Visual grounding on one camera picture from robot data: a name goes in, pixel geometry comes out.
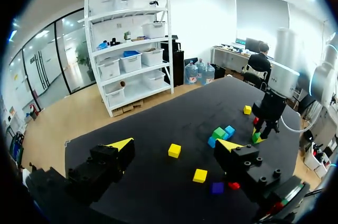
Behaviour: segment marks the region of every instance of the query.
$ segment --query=purple cube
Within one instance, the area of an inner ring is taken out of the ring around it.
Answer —
[[[211,193],[212,194],[222,194],[224,192],[224,183],[212,183]]]

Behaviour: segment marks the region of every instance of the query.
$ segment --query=black shirt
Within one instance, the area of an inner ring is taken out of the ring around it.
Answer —
[[[265,82],[269,81],[271,64],[263,53],[251,55],[248,64],[258,72],[268,72],[268,75],[265,77]]]

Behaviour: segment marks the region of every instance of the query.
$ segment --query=yellow cube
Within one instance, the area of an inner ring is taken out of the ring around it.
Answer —
[[[197,183],[204,183],[207,173],[208,172],[206,170],[196,169],[196,172],[195,172],[195,175],[192,181],[197,182]]]
[[[176,145],[176,144],[171,144],[169,150],[168,150],[168,155],[174,158],[178,158],[181,152],[181,146]]]
[[[250,114],[251,114],[251,107],[248,106],[248,105],[245,105],[245,106],[244,106],[244,109],[243,109],[243,112],[244,112],[244,114],[246,114],[246,115],[250,115]]]

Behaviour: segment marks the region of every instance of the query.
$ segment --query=fire extinguisher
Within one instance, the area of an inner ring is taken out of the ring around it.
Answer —
[[[32,112],[34,112],[36,115],[38,115],[39,112],[38,112],[38,110],[36,109],[36,107],[35,107],[34,104],[30,104],[30,109],[32,110],[32,108],[33,108],[33,111],[32,111]]]

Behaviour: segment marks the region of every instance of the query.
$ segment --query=blue cube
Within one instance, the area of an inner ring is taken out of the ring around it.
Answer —
[[[224,136],[223,136],[223,140],[227,140],[229,138],[229,134],[225,133]]]
[[[230,125],[229,126],[227,126],[225,129],[224,129],[224,131],[227,133],[227,134],[229,134],[229,138],[234,134],[234,132],[235,132],[235,129],[233,129]]]
[[[211,193],[212,194],[222,194],[224,192],[224,183],[212,183]]]
[[[214,139],[213,137],[210,137],[209,140],[208,140],[208,144],[209,144],[209,146],[211,146],[212,148],[215,148],[216,139]]]

